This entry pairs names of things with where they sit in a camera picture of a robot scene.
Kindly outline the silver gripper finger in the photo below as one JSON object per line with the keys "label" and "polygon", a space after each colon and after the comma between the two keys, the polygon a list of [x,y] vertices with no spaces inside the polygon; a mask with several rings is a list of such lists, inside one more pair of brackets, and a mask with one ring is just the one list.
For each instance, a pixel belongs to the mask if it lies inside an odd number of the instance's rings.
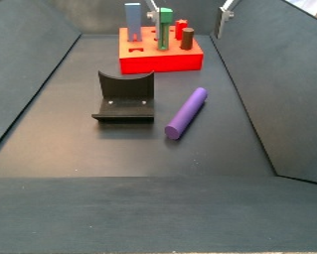
{"label": "silver gripper finger", "polygon": [[150,11],[147,12],[146,16],[155,24],[155,39],[159,39],[159,8],[154,0],[144,0]]}
{"label": "silver gripper finger", "polygon": [[218,23],[217,23],[217,38],[222,37],[225,24],[229,19],[234,17],[234,5],[237,0],[226,0],[225,4],[218,9]]}

